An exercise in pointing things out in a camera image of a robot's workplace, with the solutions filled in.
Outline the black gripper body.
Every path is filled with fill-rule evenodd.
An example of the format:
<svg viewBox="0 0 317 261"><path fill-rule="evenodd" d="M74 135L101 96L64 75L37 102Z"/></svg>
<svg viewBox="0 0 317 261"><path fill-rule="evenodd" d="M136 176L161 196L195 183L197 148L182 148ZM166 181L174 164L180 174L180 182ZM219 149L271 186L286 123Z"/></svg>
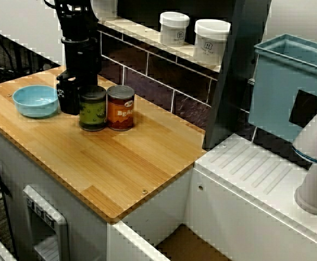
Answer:
<svg viewBox="0 0 317 261"><path fill-rule="evenodd" d="M66 70L62 73L65 87L97 85L102 64L98 40L63 40Z"/></svg>

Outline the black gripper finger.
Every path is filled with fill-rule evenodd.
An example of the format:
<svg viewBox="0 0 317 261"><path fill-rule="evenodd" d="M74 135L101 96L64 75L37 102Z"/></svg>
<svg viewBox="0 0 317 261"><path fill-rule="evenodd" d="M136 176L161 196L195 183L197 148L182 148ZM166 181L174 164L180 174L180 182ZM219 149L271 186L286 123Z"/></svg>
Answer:
<svg viewBox="0 0 317 261"><path fill-rule="evenodd" d="M57 96L59 100L60 109L65 114L78 115L79 114L79 86L75 79L64 78L58 76L57 80Z"/></svg>

